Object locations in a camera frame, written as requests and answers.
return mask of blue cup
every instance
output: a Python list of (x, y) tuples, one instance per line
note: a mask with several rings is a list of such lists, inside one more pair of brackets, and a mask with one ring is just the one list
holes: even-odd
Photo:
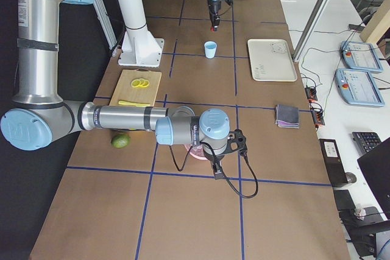
[(214, 58), (215, 52), (217, 51), (217, 43), (208, 41), (205, 43), (205, 55), (207, 58)]

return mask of table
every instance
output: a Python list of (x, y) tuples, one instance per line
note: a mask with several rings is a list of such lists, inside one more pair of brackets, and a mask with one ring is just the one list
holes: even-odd
[[(289, 25), (290, 36), (293, 46), (298, 40), (304, 29), (304, 23), (308, 20), (310, 13), (317, 0), (281, 0), (283, 11)], [(325, 127), (320, 127), (318, 138), (335, 139), (342, 159), (342, 164), (346, 172), (356, 175), (357, 182), (345, 188), (357, 207), (365, 208), (374, 206), (379, 212), (382, 212), (377, 200), (368, 187), (363, 174), (359, 169), (357, 159), (361, 156), (355, 143), (352, 141), (352, 132), (377, 132), (382, 141), (390, 137), (390, 126), (385, 123), (390, 115), (390, 92), (381, 91), (386, 105), (382, 108), (354, 107), (346, 104), (338, 92), (337, 86), (333, 81), (333, 75), (336, 68), (345, 68), (343, 61), (340, 61), (339, 52), (323, 53), (310, 47), (323, 51), (337, 51), (342, 41), (349, 37), (353, 41), (361, 41), (359, 33), (352, 35), (347, 30), (348, 24), (360, 24), (361, 18), (349, 0), (330, 0), (323, 15), (319, 19), (315, 32), (309, 39), (308, 45), (303, 51), (300, 60), (300, 70), (306, 76), (311, 77), (317, 84), (317, 96), (322, 106), (326, 105)], [(377, 54), (383, 58), (379, 49)], [(390, 80), (390, 67), (386, 61), (381, 61), (383, 73), (374, 74), (383, 80)], [(379, 80), (375, 81), (378, 87), (388, 87)], [(350, 247), (352, 259), (358, 259), (356, 252)]]
[[(302, 83), (259, 83), (250, 75), (249, 38), (282, 38), (292, 48), (280, 0), (234, 2), (213, 33), (206, 0), (144, 0), (149, 30), (165, 39), (155, 105), (224, 110), (247, 137), (259, 194), (239, 198), (214, 180), (209, 162), (191, 158), (178, 173), (151, 132), (131, 133), (119, 150), (110, 146), (110, 130), (83, 132), (32, 260), (348, 257)], [(218, 44), (209, 60), (207, 40)], [(109, 103), (123, 69), (117, 63), (111, 59), (94, 103)], [(277, 104), (299, 107), (299, 129), (275, 125)], [(174, 151), (185, 155), (183, 146)], [(253, 192), (237, 155), (222, 163), (240, 191)]]

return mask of wooden block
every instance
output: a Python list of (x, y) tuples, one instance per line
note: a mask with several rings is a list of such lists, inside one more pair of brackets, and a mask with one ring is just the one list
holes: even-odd
[[(149, 81), (149, 86), (147, 88), (133, 88), (131, 83), (135, 79), (147, 79)], [(160, 72), (144, 69), (122, 70), (112, 95), (110, 106), (118, 106), (120, 100), (154, 106), (160, 80)]]

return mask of green fruit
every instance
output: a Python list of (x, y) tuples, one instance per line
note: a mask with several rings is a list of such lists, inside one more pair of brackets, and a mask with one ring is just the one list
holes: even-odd
[(127, 133), (120, 133), (112, 137), (111, 145), (116, 149), (121, 149), (130, 143), (130, 137)]

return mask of black keyboard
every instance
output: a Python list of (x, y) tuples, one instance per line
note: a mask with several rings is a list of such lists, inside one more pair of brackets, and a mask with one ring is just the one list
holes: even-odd
[(352, 132), (352, 135), (353, 140), (356, 141), (363, 154), (368, 153), (381, 143), (379, 136), (375, 132)]

